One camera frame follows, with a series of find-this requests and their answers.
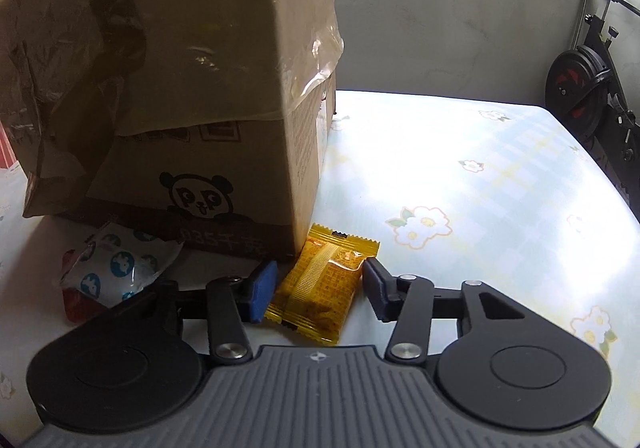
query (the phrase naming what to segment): white flower print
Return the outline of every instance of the white flower print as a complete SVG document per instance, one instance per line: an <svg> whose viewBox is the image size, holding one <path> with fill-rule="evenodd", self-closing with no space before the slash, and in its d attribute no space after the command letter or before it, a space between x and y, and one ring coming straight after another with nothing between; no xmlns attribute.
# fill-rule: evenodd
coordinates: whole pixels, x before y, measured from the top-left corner
<svg viewBox="0 0 640 448"><path fill-rule="evenodd" d="M396 242L411 249L421 249L436 235L444 237L452 232L449 219L440 208L403 208L400 219L389 219L386 223L393 227Z"/></svg>
<svg viewBox="0 0 640 448"><path fill-rule="evenodd" d="M497 110L492 110L492 111L483 111L483 110L478 110L478 113L486 118L486 119L491 119L492 121L509 121L509 118L503 114L502 112L498 112Z"/></svg>
<svg viewBox="0 0 640 448"><path fill-rule="evenodd" d="M462 167L471 173L478 173L484 170L484 163L478 161L458 161Z"/></svg>
<svg viewBox="0 0 640 448"><path fill-rule="evenodd" d="M14 395L14 393L14 384L8 377L0 372L0 397L2 397L2 399L11 399L11 396Z"/></svg>
<svg viewBox="0 0 640 448"><path fill-rule="evenodd" d="M582 217L579 217L578 215L569 215L566 218L566 221L576 233L583 233L585 231L586 225L584 224Z"/></svg>
<svg viewBox="0 0 640 448"><path fill-rule="evenodd" d="M618 337L611 330L609 313L599 306L593 306L588 316L571 320L571 329L578 338L584 340L595 349L600 349L607 357L609 344Z"/></svg>

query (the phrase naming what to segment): plastic wrap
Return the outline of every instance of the plastic wrap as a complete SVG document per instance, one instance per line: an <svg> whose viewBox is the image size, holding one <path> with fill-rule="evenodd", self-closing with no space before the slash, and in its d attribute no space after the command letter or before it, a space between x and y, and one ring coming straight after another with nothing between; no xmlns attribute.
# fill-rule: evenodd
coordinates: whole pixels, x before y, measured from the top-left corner
<svg viewBox="0 0 640 448"><path fill-rule="evenodd" d="M160 240L109 222L68 260L60 287L113 307L151 284L181 249L181 242Z"/></svg>
<svg viewBox="0 0 640 448"><path fill-rule="evenodd" d="M335 345L362 276L380 243L311 226L302 253L267 307L265 317L325 345Z"/></svg>
<svg viewBox="0 0 640 448"><path fill-rule="evenodd" d="M38 214L81 200L115 136L281 119L342 53L334 0L0 0L0 46Z"/></svg>

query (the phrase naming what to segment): snack wrapper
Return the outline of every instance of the snack wrapper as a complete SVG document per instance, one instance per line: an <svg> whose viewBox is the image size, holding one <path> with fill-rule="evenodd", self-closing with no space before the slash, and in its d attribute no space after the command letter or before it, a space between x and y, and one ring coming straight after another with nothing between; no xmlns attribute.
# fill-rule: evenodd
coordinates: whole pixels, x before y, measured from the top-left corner
<svg viewBox="0 0 640 448"><path fill-rule="evenodd" d="M160 240L109 222L70 259L60 287L113 307L158 278L181 248L181 242Z"/></svg>
<svg viewBox="0 0 640 448"><path fill-rule="evenodd" d="M347 317L365 259L380 243L314 224L293 269L265 317L325 345L335 345Z"/></svg>

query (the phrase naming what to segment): cardboard box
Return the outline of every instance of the cardboard box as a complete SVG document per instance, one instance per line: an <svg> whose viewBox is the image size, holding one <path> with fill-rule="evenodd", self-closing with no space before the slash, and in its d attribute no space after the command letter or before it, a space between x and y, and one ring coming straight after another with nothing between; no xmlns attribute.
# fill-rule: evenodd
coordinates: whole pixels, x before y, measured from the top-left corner
<svg viewBox="0 0 640 448"><path fill-rule="evenodd" d="M304 244L335 107L333 76L284 120L118 137L75 209L190 247L286 259Z"/></svg>
<svg viewBox="0 0 640 448"><path fill-rule="evenodd" d="M0 0L24 215L296 254L341 53L334 0Z"/></svg>

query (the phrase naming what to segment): white wall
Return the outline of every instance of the white wall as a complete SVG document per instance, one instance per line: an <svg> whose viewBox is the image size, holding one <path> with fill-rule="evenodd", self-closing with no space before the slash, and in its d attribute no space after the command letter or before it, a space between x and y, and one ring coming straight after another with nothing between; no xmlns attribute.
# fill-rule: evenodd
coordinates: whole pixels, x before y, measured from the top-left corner
<svg viewBox="0 0 640 448"><path fill-rule="evenodd" d="M543 104L580 0L336 0L338 88Z"/></svg>

